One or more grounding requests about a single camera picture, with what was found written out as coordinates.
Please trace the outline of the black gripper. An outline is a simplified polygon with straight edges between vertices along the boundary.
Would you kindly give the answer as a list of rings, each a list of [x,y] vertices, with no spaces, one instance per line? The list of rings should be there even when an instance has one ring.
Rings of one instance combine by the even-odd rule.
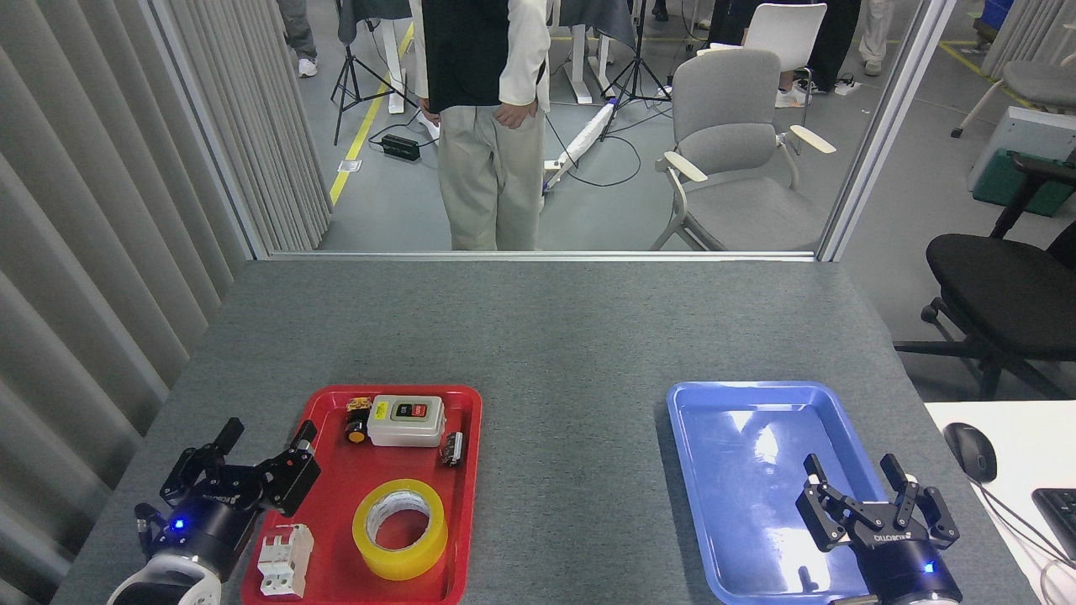
[[[880,526],[880,519],[868,513],[865,504],[830,486],[815,453],[807,455],[803,465],[808,479],[795,507],[819,551],[832,551],[849,539],[851,532],[858,569],[868,592],[881,604],[963,602],[939,555],[961,534],[937,487],[920,486],[893,453],[887,453],[880,468],[895,491],[896,513],[893,526]]]
[[[220,581],[230,578],[245,550],[261,508],[289,518],[318,479],[313,455],[315,424],[305,420],[280,455],[255,470],[220,470],[245,425],[228,418],[212,444],[187,448],[166,476],[159,495],[172,513],[150,543],[148,557],[183,555],[211,569]]]

